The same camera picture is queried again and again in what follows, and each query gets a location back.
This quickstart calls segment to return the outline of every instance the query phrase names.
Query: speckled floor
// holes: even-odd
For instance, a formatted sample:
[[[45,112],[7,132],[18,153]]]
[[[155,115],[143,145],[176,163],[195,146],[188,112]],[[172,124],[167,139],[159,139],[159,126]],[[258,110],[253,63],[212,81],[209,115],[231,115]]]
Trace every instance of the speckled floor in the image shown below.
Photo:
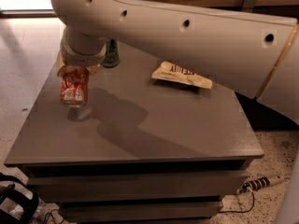
[[[23,181],[26,177],[18,169],[8,169],[3,162],[54,64],[63,28],[56,19],[0,20],[0,172]],[[290,177],[299,132],[255,133],[265,156],[250,165],[249,180],[270,175]],[[273,224],[288,185],[289,179],[286,179],[281,184],[254,192],[255,206],[246,214],[218,214],[209,222]],[[251,202],[250,193],[227,196],[223,210],[248,210]],[[56,207],[55,204],[47,205],[46,211]]]

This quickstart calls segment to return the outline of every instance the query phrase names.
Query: black dot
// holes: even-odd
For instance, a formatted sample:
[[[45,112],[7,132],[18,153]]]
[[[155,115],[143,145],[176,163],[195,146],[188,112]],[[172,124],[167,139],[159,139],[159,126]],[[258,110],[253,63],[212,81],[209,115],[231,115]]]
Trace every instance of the black dot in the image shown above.
[[[269,34],[265,37],[264,39],[266,42],[273,42],[274,41],[274,35],[273,34]]]
[[[184,27],[189,27],[189,25],[190,25],[190,21],[189,20],[186,20],[184,23],[183,23],[183,26]]]
[[[122,13],[121,13],[121,21],[123,21],[125,19],[125,17],[128,15],[128,11],[127,10],[124,10]]]

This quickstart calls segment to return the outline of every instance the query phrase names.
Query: drawer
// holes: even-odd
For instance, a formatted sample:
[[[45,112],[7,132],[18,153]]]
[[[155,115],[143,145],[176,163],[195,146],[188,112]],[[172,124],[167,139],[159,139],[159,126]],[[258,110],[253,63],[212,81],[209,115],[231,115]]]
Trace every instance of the drawer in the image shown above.
[[[165,221],[166,219],[212,217],[221,208],[221,202],[159,203],[157,201],[157,203],[112,203],[97,206],[62,207],[59,213],[69,222],[110,223],[115,221],[156,221],[159,219]]]
[[[246,179],[243,171],[30,178],[48,203],[224,196]]]

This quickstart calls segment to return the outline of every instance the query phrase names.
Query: black cable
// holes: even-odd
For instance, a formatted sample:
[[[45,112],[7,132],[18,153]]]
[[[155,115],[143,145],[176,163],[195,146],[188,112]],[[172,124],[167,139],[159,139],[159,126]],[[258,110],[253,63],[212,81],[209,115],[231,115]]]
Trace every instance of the black cable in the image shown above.
[[[254,201],[255,201],[255,197],[254,197],[253,192],[251,194],[252,194],[252,206],[249,210],[247,210],[247,211],[221,211],[219,213],[225,214],[225,213],[248,213],[248,212],[250,212],[254,207]]]
[[[45,217],[44,217],[43,224],[47,224],[48,221],[49,221],[49,219],[50,219],[50,217],[51,217],[52,221],[53,221],[55,224],[63,224],[63,223],[64,223],[64,219],[63,219],[61,222],[56,222],[55,217],[54,217],[54,215],[53,215],[53,212],[58,212],[58,210],[57,210],[57,209],[54,209],[54,210],[51,210],[50,212],[48,212],[48,213],[45,215]]]

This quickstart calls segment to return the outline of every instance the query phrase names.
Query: black strap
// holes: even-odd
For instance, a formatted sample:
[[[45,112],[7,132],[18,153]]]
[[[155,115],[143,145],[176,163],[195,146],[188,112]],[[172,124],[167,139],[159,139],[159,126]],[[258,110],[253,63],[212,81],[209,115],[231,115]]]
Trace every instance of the black strap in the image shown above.
[[[19,183],[26,189],[30,190],[24,183],[19,180],[19,178],[12,175],[4,175],[0,173],[0,181],[12,181],[15,183]],[[19,220],[20,223],[29,223],[38,207],[39,198],[35,192],[31,192],[33,193],[33,197],[32,199],[28,199],[26,196],[15,189],[0,186],[0,196],[9,198],[22,207],[23,214],[21,215],[21,218]]]
[[[0,209],[0,218],[1,223],[5,224],[20,224],[19,220],[12,217],[11,215],[8,215],[5,211]]]

